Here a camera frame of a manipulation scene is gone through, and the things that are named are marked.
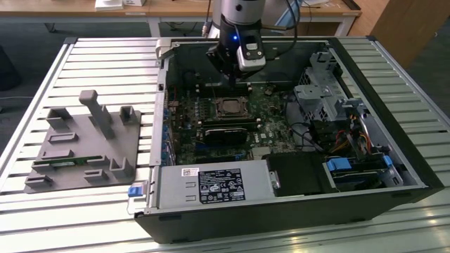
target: gray plastic stand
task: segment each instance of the gray plastic stand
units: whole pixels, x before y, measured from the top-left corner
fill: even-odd
[[[26,181],[26,193],[130,184],[137,177],[141,112],[109,113],[95,90],[81,93],[91,115],[51,109],[46,141]]]

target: table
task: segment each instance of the table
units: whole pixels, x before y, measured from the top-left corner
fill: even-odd
[[[435,252],[450,246],[450,122],[378,42],[341,38],[358,67],[425,156],[447,189],[396,207],[372,221],[321,226],[189,244],[159,245],[133,220],[145,202],[127,202],[129,186],[25,194],[25,181],[46,137],[50,108],[69,106],[97,89],[109,111],[143,112],[137,181],[149,179],[154,101],[158,87],[155,38],[81,38],[58,54],[31,106],[0,157],[2,252]],[[357,86],[344,77],[349,90]]]
[[[346,36],[361,11],[353,11],[342,0],[321,8],[302,8],[301,22],[337,22],[337,36]],[[206,0],[147,0],[143,7],[125,6],[122,10],[97,12],[95,0],[2,0],[0,23],[106,23],[146,22],[153,37],[161,37],[161,22],[203,22]]]

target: barcode sticker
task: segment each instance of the barcode sticker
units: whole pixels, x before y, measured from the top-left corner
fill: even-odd
[[[198,168],[182,169],[182,177],[198,176]]]
[[[146,16],[146,12],[126,12],[126,15]]]

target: wooden desk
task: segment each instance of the wooden desk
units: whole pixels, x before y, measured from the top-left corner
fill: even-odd
[[[203,22],[209,1],[147,0],[143,7],[125,6],[115,11],[95,11],[95,0],[0,0],[0,23],[103,23],[146,22],[151,34],[161,37],[161,22]],[[321,8],[302,8],[301,22],[340,23],[337,36],[345,36],[361,11],[353,11],[342,0]]]
[[[151,0],[145,6],[97,12],[95,0],[0,0],[0,17],[127,17],[147,16]]]
[[[158,25],[161,22],[203,22],[208,4],[208,0],[153,0],[149,10],[153,34],[161,36]],[[301,9],[301,22],[340,23],[336,36],[346,36],[354,19],[362,12],[353,11],[342,0],[332,0],[329,4],[316,5],[316,7],[321,8],[312,8],[310,10],[310,8],[304,7]]]

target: blue latch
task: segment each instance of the blue latch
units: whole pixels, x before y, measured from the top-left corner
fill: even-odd
[[[334,170],[350,170],[352,165],[348,158],[333,158],[326,163],[329,171]]]
[[[392,167],[394,165],[393,160],[389,157],[389,155],[384,156],[382,159],[385,160],[388,167]]]
[[[141,197],[143,195],[143,187],[142,186],[131,186],[129,188],[129,197]]]

